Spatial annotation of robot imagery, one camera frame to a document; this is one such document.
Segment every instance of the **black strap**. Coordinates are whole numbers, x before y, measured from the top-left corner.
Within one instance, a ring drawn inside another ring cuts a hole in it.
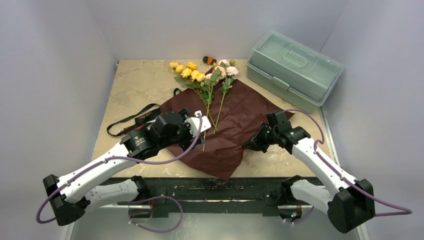
[[[174,90],[173,90],[173,95],[175,96],[175,95],[177,95],[177,94],[179,94],[179,93],[181,93],[181,90],[179,89],[179,88],[175,88]]]
[[[131,132],[134,129],[140,128],[146,122],[149,122],[149,121],[154,120],[157,116],[159,116],[161,114],[161,110],[159,108],[154,109],[154,110],[151,110],[149,112],[146,112],[147,110],[149,110],[149,109],[151,109],[153,107],[156,107],[156,106],[159,106],[159,104],[157,104],[157,103],[150,103],[149,105],[145,106],[141,111],[137,112],[136,114],[131,115],[131,116],[128,116],[128,117],[126,117],[126,118],[124,118],[122,120],[119,120],[117,122],[114,122],[114,123],[110,124],[106,128],[107,133],[109,135],[111,135],[111,136],[119,137],[119,136],[122,136],[124,134],[127,134],[127,133]],[[119,123],[128,122],[129,120],[134,119],[134,118],[135,118],[135,124],[134,125],[131,125],[129,127],[125,127],[123,131],[118,132],[117,134],[112,134],[109,131],[114,125],[119,124]]]

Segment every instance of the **gray wall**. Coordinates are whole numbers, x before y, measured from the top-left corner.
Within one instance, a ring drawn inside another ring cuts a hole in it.
[[[62,239],[42,179],[90,161],[115,67],[82,0],[0,1],[2,240]]]
[[[270,29],[320,50],[348,0],[86,0],[119,59],[247,58]]]
[[[422,0],[351,0],[322,49],[346,65],[324,104],[341,165],[414,211],[369,221],[373,240],[424,238],[423,9]]]

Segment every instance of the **white panel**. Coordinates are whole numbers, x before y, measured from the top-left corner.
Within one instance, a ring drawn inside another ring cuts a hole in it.
[[[348,0],[86,0],[119,59],[247,58],[274,29],[320,50]]]
[[[302,179],[290,186],[293,197],[315,207],[315,209],[327,214],[329,202],[333,200],[329,191],[325,188],[314,185],[306,179]]]
[[[306,215],[309,209],[302,208]],[[135,221],[152,229],[165,230],[179,219],[138,218]],[[314,210],[309,218],[295,226],[284,224],[280,217],[262,214],[185,213],[181,225],[172,232],[149,232],[128,224],[128,208],[101,207],[75,222],[70,240],[357,240],[358,232],[338,232],[327,215]]]
[[[115,184],[96,186],[85,195],[85,199],[90,201],[85,212],[105,205],[133,201],[139,195],[138,190],[136,183],[131,179]]]
[[[314,153],[314,140],[312,138],[304,138],[298,144],[293,146],[292,154],[302,161],[313,174],[324,184],[331,197],[333,198],[340,188],[347,189],[350,187],[343,181],[325,162]],[[329,156],[327,156],[319,147],[316,151],[343,177],[351,183],[354,183],[356,178],[341,169]]]
[[[57,187],[60,188],[62,185],[68,183],[68,181],[75,175],[92,167],[93,165],[99,164],[99,162],[104,162],[107,158],[114,156],[126,157],[127,154],[127,147],[118,142],[109,151],[105,152],[103,155],[99,156],[87,165],[84,165],[76,171],[59,177]],[[90,190],[96,188],[96,186],[108,180],[111,176],[136,164],[137,163],[134,161],[124,159],[112,159],[104,162],[75,179],[75,181],[70,183],[69,186],[60,191],[60,195],[66,195],[66,202],[75,204],[81,200]]]
[[[373,240],[424,234],[423,9],[422,0],[349,1],[322,49],[346,65],[324,104],[341,166],[414,211],[370,220]]]
[[[82,0],[0,1],[1,239],[61,239],[42,180],[90,161],[114,66]]]

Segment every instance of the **beige table surface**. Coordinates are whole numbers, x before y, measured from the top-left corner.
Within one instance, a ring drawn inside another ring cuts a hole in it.
[[[193,62],[201,73],[209,70],[210,66],[200,59],[185,60],[121,60],[119,62],[113,86],[107,102],[106,111],[101,122],[97,141],[93,152],[93,160],[107,152],[120,137],[108,135],[106,127],[127,116],[133,115],[144,108],[147,104],[162,104],[173,96],[175,88],[181,86],[174,80],[175,73],[169,71],[170,62],[179,62],[186,65]],[[238,79],[265,96],[272,103],[282,109],[295,108],[276,95],[270,93],[255,82],[247,78],[246,60],[237,60],[235,65],[239,70]],[[312,116],[322,124],[320,114],[316,110]],[[320,132],[315,124],[304,114],[296,113],[291,119],[293,127],[302,126],[314,139],[320,138]],[[117,124],[112,128],[113,133],[119,129],[134,124],[134,120]],[[322,145],[321,149],[329,155],[328,145]],[[149,161],[164,161],[173,155],[166,149],[161,150]],[[115,177],[210,177],[210,175],[186,166],[180,161],[165,165],[137,164],[134,167],[119,172]],[[240,166],[233,173],[233,177],[291,177],[300,175],[303,177],[314,174],[297,158],[290,155],[285,149],[276,145],[270,146],[267,153],[245,150]]]

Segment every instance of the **yellow rose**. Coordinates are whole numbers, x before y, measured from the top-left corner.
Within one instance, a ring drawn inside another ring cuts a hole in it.
[[[186,68],[181,72],[181,76],[183,78],[187,78],[188,76],[190,76],[190,74],[192,74],[192,70],[190,68]]]
[[[199,75],[199,74],[200,74],[200,72],[198,70],[192,71],[191,72],[191,81],[193,82],[196,79],[197,75]]]
[[[202,82],[205,79],[205,74],[204,73],[199,73],[196,76],[196,81],[198,81],[199,83]]]
[[[175,72],[177,73],[177,74],[179,74],[179,73],[181,73],[184,69],[186,69],[183,65],[178,65],[176,68],[175,68]]]
[[[169,63],[169,67],[172,68],[172,69],[175,69],[176,67],[178,67],[178,65],[179,65],[178,62],[170,62]]]
[[[187,63],[187,68],[189,68],[191,70],[196,70],[196,64],[189,62],[189,63]]]

